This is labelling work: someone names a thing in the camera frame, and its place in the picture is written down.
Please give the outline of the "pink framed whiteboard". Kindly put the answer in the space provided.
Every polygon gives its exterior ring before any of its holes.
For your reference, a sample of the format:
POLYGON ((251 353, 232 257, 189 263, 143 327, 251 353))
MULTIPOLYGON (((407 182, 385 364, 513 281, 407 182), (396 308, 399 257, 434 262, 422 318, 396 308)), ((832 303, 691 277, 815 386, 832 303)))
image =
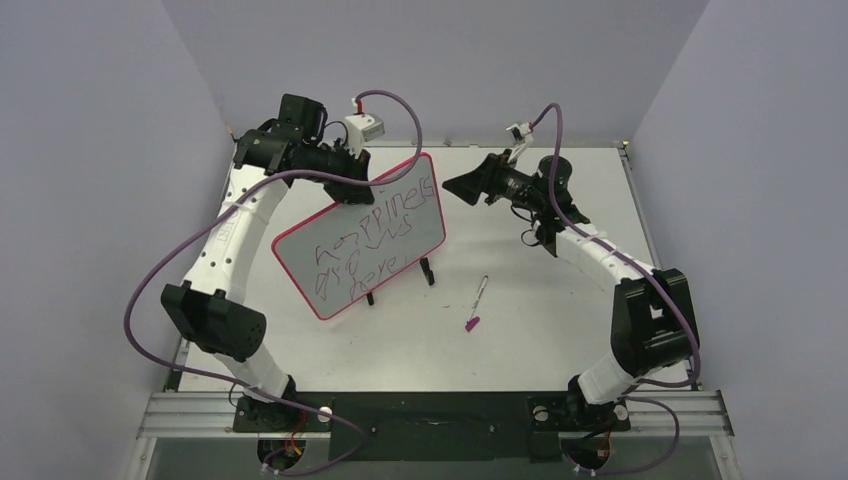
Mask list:
POLYGON ((370 205, 333 203, 279 234, 271 250, 320 320, 417 266, 435 283, 430 255, 446 239, 432 157, 423 152, 382 174, 370 205))

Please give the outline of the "white marker pen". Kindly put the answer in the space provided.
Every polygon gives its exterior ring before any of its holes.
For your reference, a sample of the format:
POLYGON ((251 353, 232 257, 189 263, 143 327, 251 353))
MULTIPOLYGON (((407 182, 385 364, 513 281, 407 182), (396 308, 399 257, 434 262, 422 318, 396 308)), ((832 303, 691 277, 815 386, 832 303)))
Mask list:
POLYGON ((482 299, 483 293, 484 293, 484 291, 485 291, 485 289, 488 285, 488 282, 489 282, 489 276, 484 275, 481 279, 481 282, 480 282, 479 287, 477 289, 477 292, 475 294, 474 302, 471 306, 471 311, 470 311, 470 314, 469 314, 470 320, 473 320, 476 317, 476 312, 478 310, 479 303, 482 299))

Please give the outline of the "magenta marker cap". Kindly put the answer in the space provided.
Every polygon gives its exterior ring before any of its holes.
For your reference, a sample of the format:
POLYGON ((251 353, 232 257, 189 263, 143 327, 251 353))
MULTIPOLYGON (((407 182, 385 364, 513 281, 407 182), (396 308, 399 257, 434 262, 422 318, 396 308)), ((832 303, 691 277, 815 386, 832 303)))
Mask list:
POLYGON ((472 331, 472 330, 473 330, 473 329, 474 329, 474 328, 478 325, 479 321, 480 321, 480 318, 479 318, 479 317, 473 317, 473 318, 471 318, 471 319, 470 319, 470 320, 469 320, 469 321, 465 324, 465 331, 466 331, 466 332, 471 332, 471 331, 472 331))

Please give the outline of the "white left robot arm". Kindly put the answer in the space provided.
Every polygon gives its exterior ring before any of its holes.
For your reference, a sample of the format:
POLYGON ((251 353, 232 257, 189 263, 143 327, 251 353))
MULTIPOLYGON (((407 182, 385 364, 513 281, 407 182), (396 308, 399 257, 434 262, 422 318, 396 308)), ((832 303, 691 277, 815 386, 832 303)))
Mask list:
POLYGON ((370 204, 366 142, 385 127, 374 115, 357 110, 343 119, 345 135, 323 143, 327 111, 307 97, 286 94, 277 117, 246 131, 236 141, 220 207, 225 220, 211 229, 200 255, 178 285, 168 284, 161 303, 181 336, 213 355, 261 401, 259 416, 272 429, 291 427, 298 402, 293 379, 277 365, 264 344, 265 316, 245 304, 247 280, 270 218, 292 182, 255 184, 275 174, 319 171, 321 183, 343 204, 370 204))

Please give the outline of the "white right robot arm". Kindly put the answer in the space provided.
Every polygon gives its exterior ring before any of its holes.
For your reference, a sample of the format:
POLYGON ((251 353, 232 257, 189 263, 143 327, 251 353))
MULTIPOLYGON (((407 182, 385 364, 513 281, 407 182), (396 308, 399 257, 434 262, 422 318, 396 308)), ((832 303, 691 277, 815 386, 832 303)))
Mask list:
POLYGON ((548 155, 526 174, 505 150, 442 186, 469 205, 504 199, 528 212, 538 246, 611 293, 610 347, 569 381, 563 402, 566 418, 588 427, 624 396, 652 383, 654 372, 694 360, 700 342, 686 277, 641 262, 608 240, 575 205, 572 173, 567 159, 548 155))

